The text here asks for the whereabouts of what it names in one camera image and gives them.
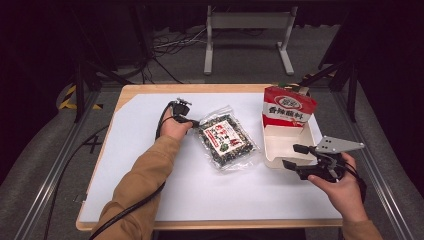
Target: handheld controller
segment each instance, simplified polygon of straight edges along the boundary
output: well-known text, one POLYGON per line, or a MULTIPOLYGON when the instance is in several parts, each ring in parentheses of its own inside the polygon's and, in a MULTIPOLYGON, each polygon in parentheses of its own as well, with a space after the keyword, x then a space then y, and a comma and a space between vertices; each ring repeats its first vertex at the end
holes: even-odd
POLYGON ((162 124, 168 120, 169 118, 173 118, 175 121, 179 123, 185 123, 185 122, 192 122, 193 128, 199 127, 199 121, 188 119, 186 116, 188 112, 190 111, 190 108, 187 105, 191 105, 191 103, 187 102, 184 99, 177 98, 175 101, 171 101, 166 105, 165 109, 162 112, 162 115, 160 116, 158 127, 156 129, 156 137, 155 139, 158 139, 160 136, 160 129, 162 127, 162 124), (168 110, 168 108, 171 109, 171 117, 167 119, 163 119, 163 116, 165 115, 165 112, 168 110))
POLYGON ((168 104, 171 107, 171 115, 175 119, 175 121, 179 123, 192 122, 193 128, 199 127, 199 122, 192 119, 187 119, 186 116, 190 111, 190 108, 187 105, 191 105, 191 103, 185 101, 184 99, 177 98, 176 101, 172 101, 168 104))
POLYGON ((287 160, 283 160, 283 165, 286 169, 295 171, 301 180, 308 179, 309 175, 315 175, 329 182, 336 182, 344 176, 345 171, 348 169, 341 152, 364 147, 363 143, 324 136, 315 147, 293 145, 295 152, 314 155, 317 158, 316 165, 297 166, 296 163, 287 160))

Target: red and white box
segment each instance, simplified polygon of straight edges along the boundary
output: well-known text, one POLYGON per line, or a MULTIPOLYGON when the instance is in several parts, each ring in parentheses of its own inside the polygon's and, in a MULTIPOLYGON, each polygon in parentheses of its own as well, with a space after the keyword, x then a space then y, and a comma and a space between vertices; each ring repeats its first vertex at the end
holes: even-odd
POLYGON ((317 102, 301 93, 278 86, 265 88, 262 110, 265 164, 270 168, 285 169, 282 159, 298 165, 314 163, 312 154, 304 155, 293 150, 294 144, 316 145, 322 138, 313 115, 317 102))

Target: hand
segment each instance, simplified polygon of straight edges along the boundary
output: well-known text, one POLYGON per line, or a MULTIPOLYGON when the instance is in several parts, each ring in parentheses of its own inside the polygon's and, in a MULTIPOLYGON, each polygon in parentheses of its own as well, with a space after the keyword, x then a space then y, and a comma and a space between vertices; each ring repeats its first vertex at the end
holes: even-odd
MULTIPOLYGON (((353 157, 347 153, 342 153, 342 157, 356 169, 353 157)), ((346 172, 344 177, 337 183, 328 182, 314 175, 310 175, 308 180, 327 194, 331 204, 340 212, 343 220, 351 222, 368 220, 362 204, 359 185, 352 174, 346 172)))
MULTIPOLYGON (((171 117, 171 109, 168 108, 163 116, 163 120, 171 117)), ((161 136, 170 136, 172 138, 181 141, 186 135, 187 131, 193 126, 192 122, 179 123, 175 121, 173 118, 169 118, 165 122, 162 123, 162 127, 160 129, 161 136)))

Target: seaweed snack package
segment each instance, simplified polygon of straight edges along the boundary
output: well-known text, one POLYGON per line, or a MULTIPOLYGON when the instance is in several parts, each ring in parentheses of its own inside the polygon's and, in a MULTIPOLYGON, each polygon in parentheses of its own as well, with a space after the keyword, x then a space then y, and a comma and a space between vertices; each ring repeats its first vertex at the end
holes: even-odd
POLYGON ((226 106, 200 120, 199 138, 211 163, 218 170, 240 170, 254 164, 251 156, 259 148, 226 106))
POLYGON ((308 88, 280 85, 265 88, 262 120, 267 125, 303 127, 317 102, 307 96, 308 88))

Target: red packaging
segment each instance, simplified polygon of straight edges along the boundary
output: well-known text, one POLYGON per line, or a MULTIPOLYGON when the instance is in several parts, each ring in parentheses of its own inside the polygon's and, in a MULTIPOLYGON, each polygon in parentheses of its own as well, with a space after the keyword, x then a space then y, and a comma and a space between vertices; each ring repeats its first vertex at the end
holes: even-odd
POLYGON ((303 127, 317 102, 309 96, 278 86, 265 88, 263 125, 303 127))

